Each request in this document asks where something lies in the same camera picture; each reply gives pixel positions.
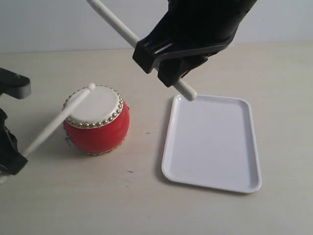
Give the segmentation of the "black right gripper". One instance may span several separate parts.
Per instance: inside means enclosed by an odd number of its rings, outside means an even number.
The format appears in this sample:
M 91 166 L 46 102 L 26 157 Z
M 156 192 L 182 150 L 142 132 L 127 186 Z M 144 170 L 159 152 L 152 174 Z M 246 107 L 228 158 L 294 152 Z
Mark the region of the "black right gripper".
M 157 77 L 171 87 L 189 71 L 233 41 L 255 0 L 169 0 L 168 11 L 140 40 L 133 60 L 146 72 L 158 65 Z

